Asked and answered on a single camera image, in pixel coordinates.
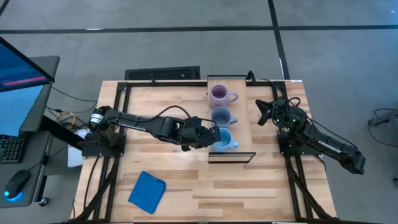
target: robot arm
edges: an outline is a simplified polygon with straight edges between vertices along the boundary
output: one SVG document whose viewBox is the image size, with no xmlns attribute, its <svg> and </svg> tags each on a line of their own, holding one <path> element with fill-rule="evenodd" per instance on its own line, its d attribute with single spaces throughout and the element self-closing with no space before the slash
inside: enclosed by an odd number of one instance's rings
<svg viewBox="0 0 398 224">
<path fill-rule="evenodd" d="M 262 116 L 259 125 L 268 119 L 285 128 L 289 133 L 289 144 L 292 148 L 306 145 L 325 155 L 336 159 L 346 170 L 353 174 L 364 174 L 365 157 L 354 146 L 343 144 L 336 139 L 321 133 L 312 123 L 303 109 L 290 106 L 289 101 L 280 97 L 270 103 L 256 100 Z"/>
<path fill-rule="evenodd" d="M 189 151 L 190 147 L 199 149 L 220 140 L 218 127 L 208 129 L 201 125 L 201 121 L 197 116 L 188 119 L 168 116 L 145 118 L 113 110 L 110 106 L 102 106 L 95 109 L 91 115 L 91 136 L 86 137 L 86 140 L 89 139 L 88 142 L 91 143 L 94 140 L 110 148 L 117 147 L 118 138 L 114 130 L 117 126 L 122 126 L 150 133 L 160 141 L 181 145 L 183 151 Z"/>
</svg>

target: computer mouse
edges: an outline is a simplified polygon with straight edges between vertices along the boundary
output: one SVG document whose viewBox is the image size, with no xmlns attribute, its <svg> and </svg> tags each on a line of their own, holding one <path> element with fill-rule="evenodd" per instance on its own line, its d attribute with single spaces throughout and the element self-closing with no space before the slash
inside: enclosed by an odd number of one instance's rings
<svg viewBox="0 0 398 224">
<path fill-rule="evenodd" d="M 8 199 L 16 197 L 24 188 L 29 177 L 30 172 L 28 170 L 20 170 L 16 172 L 8 181 L 6 188 L 4 189 L 4 196 Z"/>
</svg>

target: concrete floor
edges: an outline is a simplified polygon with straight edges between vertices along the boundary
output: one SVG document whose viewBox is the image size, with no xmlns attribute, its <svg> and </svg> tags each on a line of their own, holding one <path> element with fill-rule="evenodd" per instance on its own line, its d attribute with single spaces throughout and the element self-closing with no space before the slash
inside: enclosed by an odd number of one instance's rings
<svg viewBox="0 0 398 224">
<path fill-rule="evenodd" d="M 267 1 L 249 2 L 10 0 L 0 30 L 271 25 Z M 398 24 L 398 4 L 392 0 L 277 0 L 275 9 L 280 26 Z M 398 108 L 398 30 L 282 31 L 281 36 L 290 77 L 303 80 L 313 118 L 353 141 L 367 159 L 366 172 L 359 176 L 325 158 L 338 216 L 396 223 L 398 190 L 392 178 L 398 177 L 398 149 L 371 139 L 367 122 L 377 108 Z M 202 78 L 248 70 L 258 78 L 282 78 L 273 31 L 2 37 L 30 57 L 59 55 L 55 87 L 86 99 L 96 99 L 103 80 L 121 80 L 130 68 L 199 65 Z M 55 91 L 48 105 L 70 111 L 91 106 Z M 398 145 L 397 133 L 388 125 L 372 131 Z M 2 223 L 66 220 L 78 178 L 78 170 L 50 177 L 45 195 L 52 197 L 51 204 L 2 209 Z"/>
</svg>

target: blue mug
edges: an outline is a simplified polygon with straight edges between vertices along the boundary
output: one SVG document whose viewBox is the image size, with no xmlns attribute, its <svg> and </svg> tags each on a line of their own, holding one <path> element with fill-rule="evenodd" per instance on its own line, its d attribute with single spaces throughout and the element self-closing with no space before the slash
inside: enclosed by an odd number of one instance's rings
<svg viewBox="0 0 398 224">
<path fill-rule="evenodd" d="M 220 128 L 221 141 L 212 145 L 214 151 L 225 151 L 229 148 L 236 149 L 239 146 L 237 141 L 232 138 L 231 132 L 226 128 Z"/>
<path fill-rule="evenodd" d="M 227 108 L 223 107 L 214 109 L 211 112 L 211 119 L 221 128 L 226 128 L 229 125 L 238 122 L 238 119 L 232 117 L 231 112 Z"/>
</svg>

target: wooden board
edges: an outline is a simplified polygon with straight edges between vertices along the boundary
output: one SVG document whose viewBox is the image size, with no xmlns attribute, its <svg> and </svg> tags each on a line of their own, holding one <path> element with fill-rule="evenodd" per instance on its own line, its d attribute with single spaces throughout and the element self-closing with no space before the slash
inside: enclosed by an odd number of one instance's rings
<svg viewBox="0 0 398 224">
<path fill-rule="evenodd" d="M 98 106 L 113 105 L 116 85 L 116 81 L 103 82 Z M 240 84 L 230 85 L 231 88 L 237 88 L 235 85 Z M 286 81 L 286 85 L 289 97 L 300 97 L 300 106 L 309 113 L 303 83 Z M 261 114 L 254 101 L 272 101 L 271 88 L 248 87 L 246 96 L 239 97 L 247 102 L 246 109 L 242 110 L 248 113 L 246 124 L 250 127 L 250 133 L 241 134 L 251 135 L 250 139 L 240 141 L 251 142 L 250 151 L 257 152 L 249 164 L 209 164 L 209 149 L 182 152 L 179 146 L 160 142 L 147 133 L 128 130 L 126 152 L 119 165 L 111 221 L 295 220 L 285 162 L 279 154 L 277 128 L 271 122 L 264 126 L 257 125 Z M 190 114 L 208 118 L 211 110 L 207 98 L 206 87 L 133 87 L 128 112 L 153 116 L 167 106 L 180 105 Z M 164 115 L 185 117 L 178 109 L 167 111 Z M 76 214 L 83 210 L 86 185 L 94 160 L 95 158 L 89 158 L 84 161 L 75 197 Z M 322 163 L 313 156 L 302 156 L 302 160 L 309 191 L 326 212 L 336 215 Z M 97 191 L 101 166 L 102 159 L 94 169 L 88 202 Z M 127 201 L 142 171 L 164 180 L 167 185 L 167 190 L 152 215 Z M 100 217 L 104 217 L 107 193 L 103 198 Z M 300 194 L 299 202 L 304 217 L 305 210 Z"/>
<path fill-rule="evenodd" d="M 224 85 L 229 91 L 235 91 L 239 98 L 233 103 L 227 104 L 227 109 L 231 112 L 232 116 L 238 118 L 238 122 L 228 129 L 231 131 L 235 141 L 239 143 L 237 149 L 229 149 L 228 151 L 251 151 L 251 130 L 248 113 L 248 95 L 245 80 L 208 80 L 207 88 L 210 92 L 211 88 L 215 85 Z M 212 108 L 208 107 L 208 118 L 211 119 Z"/>
</svg>

